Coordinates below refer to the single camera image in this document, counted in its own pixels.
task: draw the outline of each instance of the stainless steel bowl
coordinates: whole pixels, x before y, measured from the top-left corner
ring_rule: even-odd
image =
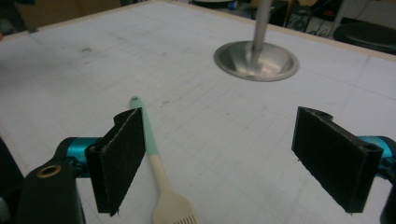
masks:
[[[252,46],[252,41],[223,45],[215,52],[215,62],[233,76],[254,81],[276,81],[297,72],[298,60],[290,51],[269,43],[260,50]]]

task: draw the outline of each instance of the spatula head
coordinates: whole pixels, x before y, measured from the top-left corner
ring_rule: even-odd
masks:
[[[162,192],[154,211],[154,224],[197,224],[195,210],[188,199],[169,190]]]

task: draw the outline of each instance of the spatula handle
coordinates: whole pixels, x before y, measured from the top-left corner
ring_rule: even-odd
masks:
[[[130,103],[131,109],[136,109],[141,107],[143,114],[143,126],[145,131],[145,140],[146,140],[146,152],[148,153],[148,159],[151,164],[151,168],[154,172],[155,178],[157,179],[157,184],[160,192],[164,192],[165,190],[172,189],[168,176],[163,167],[163,163],[161,161],[160,155],[158,153],[157,144],[154,140],[154,134],[152,133],[151,126],[149,125],[149,118],[146,113],[146,109],[143,105],[143,102],[138,97],[132,97]]]

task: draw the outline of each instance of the screw hole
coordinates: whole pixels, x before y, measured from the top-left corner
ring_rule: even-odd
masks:
[[[374,144],[364,144],[364,147],[370,151],[378,151],[378,146]]]
[[[48,177],[58,174],[61,170],[62,170],[62,167],[60,165],[50,165],[50,166],[42,168],[37,173],[37,176],[39,178],[48,178]]]

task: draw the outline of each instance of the black cable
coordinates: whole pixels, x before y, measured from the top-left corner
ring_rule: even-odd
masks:
[[[320,25],[319,25],[319,28],[315,31],[314,35],[317,35],[317,33],[319,32],[320,28],[322,27],[322,25],[323,25],[323,23],[324,23],[325,21],[326,21],[325,19],[322,20],[322,22],[321,22]]]
[[[306,33],[306,28],[308,27],[308,24],[309,24],[309,22],[311,21],[313,15],[314,15],[318,10],[320,10],[320,9],[322,9],[323,7],[327,6],[331,1],[332,1],[332,0],[327,0],[325,3],[323,3],[321,6],[317,7],[317,8],[316,8],[315,10],[313,10],[313,11],[311,11],[311,10],[306,10],[303,14],[298,15],[299,17],[293,18],[292,21],[288,21],[288,25],[289,25],[291,22],[293,22],[293,21],[295,21],[295,20],[297,20],[297,19],[301,19],[301,18],[303,18],[304,16],[309,16],[309,18],[308,18],[308,23],[307,23],[307,25],[306,25],[305,28],[304,28],[304,33]]]
[[[370,2],[371,2],[371,0],[368,0],[368,1],[367,1],[366,5],[364,5],[364,8],[361,10],[361,12],[359,13],[359,15],[355,17],[355,20],[356,20],[358,17],[360,17],[361,14],[363,14],[363,12],[364,12],[364,11],[366,10],[366,8],[369,6]]]

